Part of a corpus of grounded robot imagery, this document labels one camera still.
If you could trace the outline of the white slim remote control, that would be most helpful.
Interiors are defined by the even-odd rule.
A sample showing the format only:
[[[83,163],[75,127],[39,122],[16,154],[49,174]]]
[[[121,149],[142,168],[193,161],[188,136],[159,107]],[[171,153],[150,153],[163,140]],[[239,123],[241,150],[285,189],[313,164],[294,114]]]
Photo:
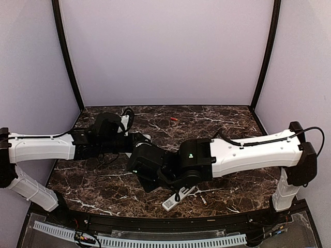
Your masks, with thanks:
[[[169,212],[173,210],[178,204],[180,204],[184,199],[186,199],[190,194],[194,193],[197,189],[197,186],[191,188],[183,187],[178,192],[174,193],[167,200],[165,200],[161,206],[162,208]]]

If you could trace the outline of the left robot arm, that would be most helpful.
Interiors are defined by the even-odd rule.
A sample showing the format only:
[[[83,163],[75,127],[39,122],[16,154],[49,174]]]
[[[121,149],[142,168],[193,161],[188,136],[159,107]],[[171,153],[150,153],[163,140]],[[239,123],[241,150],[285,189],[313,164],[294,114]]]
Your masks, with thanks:
[[[23,135],[1,128],[1,188],[12,190],[31,201],[62,225],[73,221],[62,195],[42,186],[27,175],[19,162],[32,160],[86,160],[106,153],[131,154],[139,143],[150,142],[148,134],[131,133],[134,113],[131,109],[118,116],[101,113],[87,128],[73,128],[62,134]]]

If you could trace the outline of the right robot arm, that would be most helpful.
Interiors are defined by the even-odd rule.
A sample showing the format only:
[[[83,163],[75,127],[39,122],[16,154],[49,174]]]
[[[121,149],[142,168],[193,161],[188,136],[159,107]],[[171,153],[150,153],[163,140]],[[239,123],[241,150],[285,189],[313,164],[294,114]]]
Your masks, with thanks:
[[[218,131],[212,138],[184,141],[176,152],[139,142],[127,170],[137,176],[145,192],[159,187],[171,190],[173,195],[163,203],[165,210],[171,210],[201,182],[279,167],[281,177],[271,197],[271,207],[264,212],[264,220],[275,224],[291,207],[299,189],[317,175],[320,151],[306,141],[305,134],[306,130],[294,121],[288,129],[267,136],[233,140]]]

